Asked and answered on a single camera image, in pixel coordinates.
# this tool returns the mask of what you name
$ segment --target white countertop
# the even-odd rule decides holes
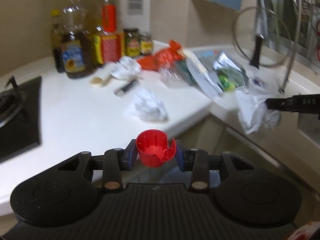
[[[165,44],[157,43],[156,48],[162,46]],[[246,69],[252,68],[247,61],[235,54],[232,46],[224,46],[223,49],[232,53]],[[283,68],[276,71],[262,70],[261,73],[263,76],[270,75],[270,79],[276,81],[275,75],[283,75]],[[18,84],[39,75],[43,78],[40,98],[42,143],[33,150],[0,163],[0,216],[12,212],[9,198],[19,183],[81,151],[102,155],[108,149],[125,148],[131,139],[147,129],[163,130],[172,138],[210,113],[242,132],[234,119],[236,103],[232,93],[212,103],[195,87],[168,89],[156,72],[143,71],[140,87],[150,89],[164,102],[169,115],[169,120],[164,123],[145,123],[124,114],[135,97],[135,90],[123,98],[114,95],[113,90],[124,82],[112,80],[103,89],[91,88],[89,80],[92,76],[71,80],[65,74],[56,72],[52,57],[38,60],[0,77],[2,87],[11,75],[16,77]],[[305,82],[300,75],[296,80]],[[320,88],[313,83],[308,81],[306,86],[309,90],[304,88],[302,93],[317,89],[320,93]],[[313,151],[313,158],[317,158],[319,149],[313,148],[307,139],[303,143],[308,144]]]

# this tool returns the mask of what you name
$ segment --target red plastic bag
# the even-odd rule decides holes
[[[158,71],[162,66],[184,59],[183,55],[178,52],[182,48],[181,44],[170,40],[169,46],[169,48],[162,49],[154,55],[143,57],[137,60],[137,62],[142,69]]]

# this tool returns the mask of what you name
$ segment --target crumpled white paper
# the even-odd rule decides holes
[[[123,56],[119,62],[113,63],[114,69],[110,74],[120,80],[131,80],[141,72],[141,66],[134,59]]]
[[[134,106],[136,114],[143,121],[157,122],[168,119],[164,103],[150,90],[140,89],[137,91]]]
[[[250,78],[248,86],[235,89],[239,106],[238,118],[246,134],[257,131],[260,125],[268,129],[276,128],[280,123],[280,111],[268,110],[265,101],[276,98],[268,89],[268,84],[259,78]]]

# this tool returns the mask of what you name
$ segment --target plastic bottle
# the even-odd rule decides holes
[[[63,73],[64,66],[63,66],[62,55],[60,50],[62,31],[59,24],[59,16],[60,16],[59,10],[54,9],[51,11],[52,27],[51,27],[50,37],[51,37],[51,48],[52,48],[56,69],[59,73]]]
[[[98,66],[116,62],[124,55],[124,32],[117,27],[116,0],[102,0],[98,6],[93,44]]]
[[[96,70],[92,60],[90,32],[84,26],[86,10],[81,0],[67,0],[64,12],[64,34],[61,52],[64,69],[69,78],[88,76]]]

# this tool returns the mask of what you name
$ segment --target yellow bottle cap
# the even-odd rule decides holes
[[[58,9],[54,9],[51,11],[51,17],[58,17],[60,16],[60,11]]]

